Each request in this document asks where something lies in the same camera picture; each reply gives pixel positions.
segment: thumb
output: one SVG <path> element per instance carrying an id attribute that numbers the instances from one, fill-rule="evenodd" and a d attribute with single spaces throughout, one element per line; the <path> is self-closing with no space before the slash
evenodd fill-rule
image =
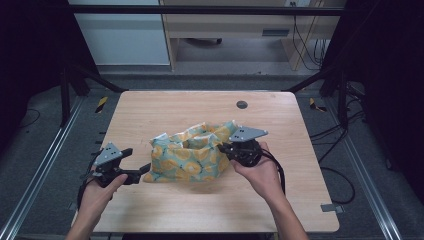
<path id="1" fill-rule="evenodd" d="M 113 181 L 106 187 L 108 189 L 108 192 L 116 192 L 122 184 L 124 184 L 125 180 L 127 180 L 128 175 L 127 174 L 121 174 L 117 176 Z"/>

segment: metal bracket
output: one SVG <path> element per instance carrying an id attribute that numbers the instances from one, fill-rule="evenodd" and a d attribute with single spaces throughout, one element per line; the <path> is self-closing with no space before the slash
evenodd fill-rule
<path id="1" fill-rule="evenodd" d="M 321 204 L 321 210 L 323 212 L 336 212 L 336 214 L 344 213 L 344 207 L 342 205 L 334 204 Z"/>
<path id="2" fill-rule="evenodd" d="M 268 134 L 268 131 L 240 126 L 237 131 L 230 136 L 231 142 L 246 142 Z"/>
<path id="3" fill-rule="evenodd" d="M 109 142 L 103 151 L 99 154 L 93 165 L 99 166 L 105 164 L 122 157 L 122 155 L 122 152 L 113 143 Z"/>

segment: person's arm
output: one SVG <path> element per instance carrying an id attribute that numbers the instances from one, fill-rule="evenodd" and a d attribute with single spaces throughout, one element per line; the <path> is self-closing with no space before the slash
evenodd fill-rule
<path id="1" fill-rule="evenodd" d="M 266 143 L 261 147 L 269 150 Z M 259 163 L 251 168 L 243 167 L 231 160 L 234 170 L 244 176 L 253 189 L 263 198 L 271 209 L 280 239 L 308 239 L 302 224 L 281 189 L 280 177 L 275 163 L 262 157 Z"/>
<path id="2" fill-rule="evenodd" d="M 96 181 L 87 184 L 77 218 L 69 230 L 66 240 L 86 240 L 90 238 L 113 193 L 124 184 L 127 177 L 126 174 L 119 175 L 105 188 L 100 187 Z"/>

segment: hand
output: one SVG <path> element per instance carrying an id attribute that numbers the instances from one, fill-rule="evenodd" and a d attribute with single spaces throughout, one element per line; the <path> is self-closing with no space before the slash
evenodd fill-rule
<path id="1" fill-rule="evenodd" d="M 89 180 L 90 182 L 87 184 L 81 200 L 77 218 L 66 239 L 89 239 L 113 193 L 124 184 L 127 178 L 127 174 L 121 174 L 105 188 L 100 187 L 96 181 Z"/>
<path id="2" fill-rule="evenodd" d="M 268 150 L 265 142 L 260 142 L 262 149 Z M 253 189 L 265 200 L 272 199 L 276 194 L 284 195 L 281 189 L 280 177 L 275 163 L 262 156 L 259 163 L 254 167 L 244 167 L 239 162 L 231 160 L 234 170 L 244 176 L 252 185 Z"/>
<path id="3" fill-rule="evenodd" d="M 78 216 L 89 217 L 94 220 L 94 226 L 111 200 L 113 193 L 118 190 L 127 179 L 127 174 L 116 177 L 107 187 L 102 188 L 96 181 L 90 181 L 85 188 Z"/>

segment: patterned fabric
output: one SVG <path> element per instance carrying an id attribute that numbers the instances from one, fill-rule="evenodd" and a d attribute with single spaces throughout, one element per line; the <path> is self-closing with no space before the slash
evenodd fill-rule
<path id="1" fill-rule="evenodd" d="M 217 145 L 228 142 L 237 130 L 234 121 L 222 125 L 197 124 L 184 132 L 159 135 L 150 144 L 152 169 L 144 182 L 212 181 L 228 167 L 227 156 Z"/>

